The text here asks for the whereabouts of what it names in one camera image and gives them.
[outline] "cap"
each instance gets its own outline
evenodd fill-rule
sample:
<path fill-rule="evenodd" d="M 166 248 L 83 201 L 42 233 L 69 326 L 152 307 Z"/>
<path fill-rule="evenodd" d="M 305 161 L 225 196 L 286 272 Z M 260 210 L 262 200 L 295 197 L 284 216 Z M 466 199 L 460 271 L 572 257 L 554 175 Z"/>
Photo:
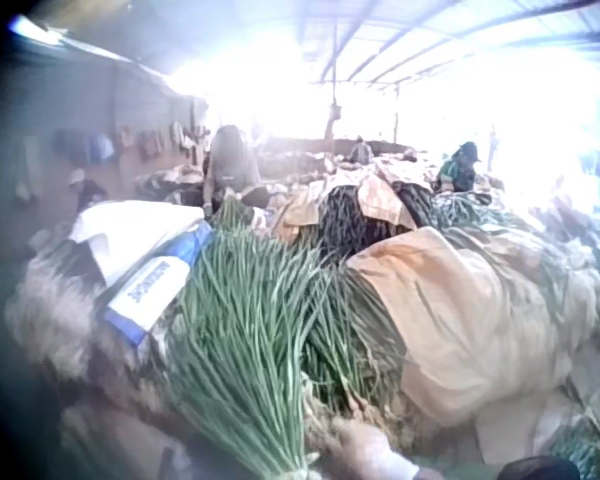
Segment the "cap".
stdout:
<path fill-rule="evenodd" d="M 75 185 L 76 183 L 83 182 L 85 179 L 84 170 L 77 168 L 71 175 L 69 175 L 69 185 Z"/>
<path fill-rule="evenodd" d="M 478 147 L 473 142 L 466 142 L 460 145 L 460 151 L 466 155 L 470 160 L 474 162 L 479 162 L 478 158 Z"/>

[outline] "white plastic bag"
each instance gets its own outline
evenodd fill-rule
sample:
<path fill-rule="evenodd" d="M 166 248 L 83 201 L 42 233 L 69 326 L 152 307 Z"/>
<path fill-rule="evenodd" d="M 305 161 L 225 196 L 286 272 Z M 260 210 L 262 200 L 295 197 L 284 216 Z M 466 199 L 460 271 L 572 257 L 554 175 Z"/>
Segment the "white plastic bag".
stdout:
<path fill-rule="evenodd" d="M 69 238 L 89 242 L 110 287 L 147 252 L 204 219 L 201 208 L 162 202 L 107 202 L 82 212 Z"/>

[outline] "metal roof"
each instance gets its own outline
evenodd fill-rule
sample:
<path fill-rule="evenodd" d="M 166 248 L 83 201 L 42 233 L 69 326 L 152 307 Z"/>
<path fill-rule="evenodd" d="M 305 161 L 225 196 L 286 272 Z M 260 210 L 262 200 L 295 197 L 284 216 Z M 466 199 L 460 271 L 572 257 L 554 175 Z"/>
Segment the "metal roof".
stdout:
<path fill-rule="evenodd" d="M 297 41 L 316 82 L 331 80 L 334 64 L 338 81 L 386 85 L 481 52 L 554 44 L 600 64 L 600 0 L 117 1 L 91 21 L 66 9 L 38 20 L 165 74 L 263 31 Z"/>

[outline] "beige tarp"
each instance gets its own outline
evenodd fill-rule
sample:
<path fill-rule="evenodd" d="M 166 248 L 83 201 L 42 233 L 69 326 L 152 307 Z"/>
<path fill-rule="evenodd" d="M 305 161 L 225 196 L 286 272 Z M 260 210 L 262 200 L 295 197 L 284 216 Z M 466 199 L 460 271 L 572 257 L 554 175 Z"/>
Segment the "beige tarp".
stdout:
<path fill-rule="evenodd" d="M 569 273 L 552 317 L 540 240 L 510 232 L 474 241 L 477 249 L 457 250 L 427 227 L 348 261 L 373 285 L 407 346 L 402 389 L 445 426 L 500 399 L 551 390 L 570 372 L 576 349 L 600 333 L 597 271 Z"/>

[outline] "support pole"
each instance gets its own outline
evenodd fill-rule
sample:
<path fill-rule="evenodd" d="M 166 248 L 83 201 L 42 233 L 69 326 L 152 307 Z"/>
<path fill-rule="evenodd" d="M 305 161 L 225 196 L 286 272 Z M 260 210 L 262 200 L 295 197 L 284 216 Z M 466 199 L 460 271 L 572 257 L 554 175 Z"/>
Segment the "support pole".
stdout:
<path fill-rule="evenodd" d="M 331 69 L 331 100 L 332 105 L 335 107 L 338 102 L 336 101 L 336 66 L 338 64 L 337 60 L 337 52 L 338 52 L 338 19 L 336 18 L 333 22 L 333 68 Z M 333 133 L 333 124 L 331 125 L 331 159 L 336 158 L 335 150 L 336 150 L 336 137 Z"/>
<path fill-rule="evenodd" d="M 398 143 L 398 117 L 400 116 L 400 84 L 396 83 L 396 112 L 395 112 L 395 120 L 393 123 L 393 143 Z"/>

